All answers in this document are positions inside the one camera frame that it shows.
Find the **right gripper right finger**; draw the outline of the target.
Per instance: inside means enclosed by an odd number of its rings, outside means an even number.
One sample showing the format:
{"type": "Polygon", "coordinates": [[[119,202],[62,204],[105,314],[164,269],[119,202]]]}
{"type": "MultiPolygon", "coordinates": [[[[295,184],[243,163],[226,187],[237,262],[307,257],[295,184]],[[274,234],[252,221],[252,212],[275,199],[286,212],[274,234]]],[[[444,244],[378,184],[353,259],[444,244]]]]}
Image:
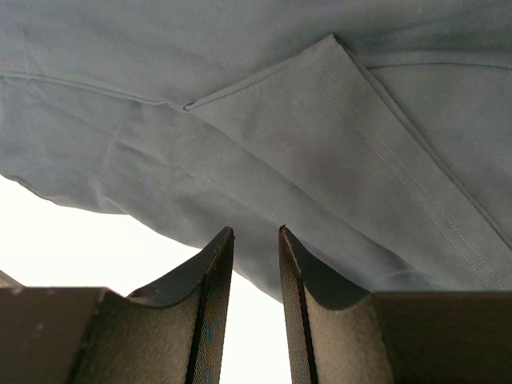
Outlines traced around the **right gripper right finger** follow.
{"type": "Polygon", "coordinates": [[[508,383],[507,292],[371,293],[278,233],[295,383],[508,383]]]}

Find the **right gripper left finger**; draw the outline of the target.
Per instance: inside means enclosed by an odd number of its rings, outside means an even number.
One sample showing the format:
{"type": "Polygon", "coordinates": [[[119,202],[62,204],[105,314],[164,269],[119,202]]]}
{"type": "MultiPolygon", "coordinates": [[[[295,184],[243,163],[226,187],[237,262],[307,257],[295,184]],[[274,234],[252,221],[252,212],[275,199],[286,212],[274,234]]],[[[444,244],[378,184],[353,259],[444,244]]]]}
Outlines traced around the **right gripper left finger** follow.
{"type": "Polygon", "coordinates": [[[233,258],[227,227],[125,297],[99,287],[27,287],[3,275],[2,382],[218,382],[233,258]]]}

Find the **blue grey t shirt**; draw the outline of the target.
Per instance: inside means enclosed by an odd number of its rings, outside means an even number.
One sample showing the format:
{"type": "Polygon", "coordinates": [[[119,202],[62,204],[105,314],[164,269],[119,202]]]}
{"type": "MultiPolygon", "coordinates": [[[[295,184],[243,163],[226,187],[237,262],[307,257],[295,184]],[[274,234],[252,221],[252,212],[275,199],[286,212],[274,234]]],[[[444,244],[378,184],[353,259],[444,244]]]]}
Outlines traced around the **blue grey t shirt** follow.
{"type": "Polygon", "coordinates": [[[4,1],[1,173],[280,298],[288,225],[354,283],[511,288],[508,1],[4,1]]]}

